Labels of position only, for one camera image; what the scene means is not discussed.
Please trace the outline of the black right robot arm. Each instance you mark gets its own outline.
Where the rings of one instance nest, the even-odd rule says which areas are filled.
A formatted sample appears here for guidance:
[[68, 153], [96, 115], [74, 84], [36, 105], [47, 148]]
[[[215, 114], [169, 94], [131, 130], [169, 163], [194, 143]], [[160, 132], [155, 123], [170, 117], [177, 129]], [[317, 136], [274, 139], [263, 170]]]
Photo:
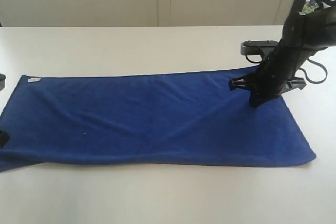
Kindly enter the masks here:
[[248, 40], [241, 44], [245, 57], [259, 55], [254, 72], [232, 78], [230, 90], [250, 91], [250, 102], [266, 102], [294, 89], [302, 90], [309, 80], [295, 74], [317, 52], [335, 46], [335, 1], [315, 0], [312, 13], [294, 12], [287, 17], [279, 41]]

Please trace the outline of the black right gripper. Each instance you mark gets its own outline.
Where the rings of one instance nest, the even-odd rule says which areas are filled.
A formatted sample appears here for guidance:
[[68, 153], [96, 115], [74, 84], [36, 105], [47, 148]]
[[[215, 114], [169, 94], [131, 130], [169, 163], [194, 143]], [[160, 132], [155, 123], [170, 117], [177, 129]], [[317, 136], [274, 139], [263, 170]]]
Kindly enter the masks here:
[[230, 91], [243, 89], [258, 98], [276, 98], [294, 89], [304, 89], [304, 78], [295, 77], [295, 73], [315, 50], [306, 46], [289, 47], [278, 44], [263, 61], [254, 74], [231, 78]]

